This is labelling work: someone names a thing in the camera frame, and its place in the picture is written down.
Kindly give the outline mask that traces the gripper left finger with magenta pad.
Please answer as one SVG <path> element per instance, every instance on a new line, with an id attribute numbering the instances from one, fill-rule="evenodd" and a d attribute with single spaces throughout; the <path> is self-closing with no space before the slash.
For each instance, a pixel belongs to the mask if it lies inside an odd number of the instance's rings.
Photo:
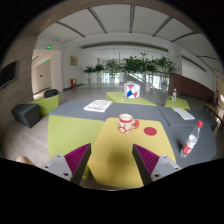
<path id="1" fill-rule="evenodd" d="M 91 144 L 85 144 L 66 155 L 57 154 L 43 170 L 79 185 L 91 155 Z"/>

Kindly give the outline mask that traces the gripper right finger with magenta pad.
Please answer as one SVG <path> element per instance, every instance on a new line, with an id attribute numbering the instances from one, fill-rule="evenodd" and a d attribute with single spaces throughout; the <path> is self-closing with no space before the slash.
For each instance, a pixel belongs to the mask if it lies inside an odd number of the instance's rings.
<path id="1" fill-rule="evenodd" d="M 158 156 L 137 144 L 133 145 L 132 154 L 143 185 L 148 185 L 181 170 L 181 167 L 167 155 Z"/>

